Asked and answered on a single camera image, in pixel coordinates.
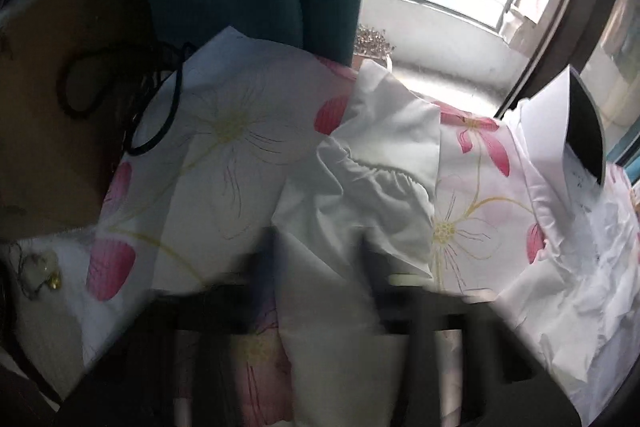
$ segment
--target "white cloth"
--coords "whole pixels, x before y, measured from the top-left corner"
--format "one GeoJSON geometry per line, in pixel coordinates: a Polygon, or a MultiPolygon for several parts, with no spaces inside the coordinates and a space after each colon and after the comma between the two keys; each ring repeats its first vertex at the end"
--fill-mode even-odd
{"type": "MultiPolygon", "coordinates": [[[[588,425],[606,403],[603,397],[612,396],[638,355],[637,350],[631,357],[621,355],[626,371],[616,375],[595,363],[599,354],[612,361],[620,339],[611,347],[609,343],[623,319],[635,313],[638,220],[628,178],[617,166],[607,166],[604,187],[600,187],[565,147],[556,163],[564,171],[566,186],[541,174],[538,159],[530,158],[523,130],[521,114],[527,103],[521,101],[504,121],[520,150],[533,211],[546,237],[545,248],[500,293],[498,304],[588,425]],[[601,407],[594,407],[593,402],[601,407]]],[[[632,334],[634,327],[626,331],[632,334]]],[[[630,345],[637,343],[630,339],[630,345]]]]}
{"type": "Polygon", "coordinates": [[[402,339],[382,335],[355,262],[372,242],[431,278],[440,110],[367,61],[342,124],[287,179],[276,293],[299,426],[386,426],[402,339]]]}
{"type": "MultiPolygon", "coordinates": [[[[183,71],[169,132],[124,156],[102,206],[81,320],[86,362],[149,289],[196,291],[254,250],[290,166],[322,139],[319,109],[353,84],[309,53],[232,28],[183,71]]],[[[174,82],[145,111],[134,145],[164,123],[174,82]]]]}

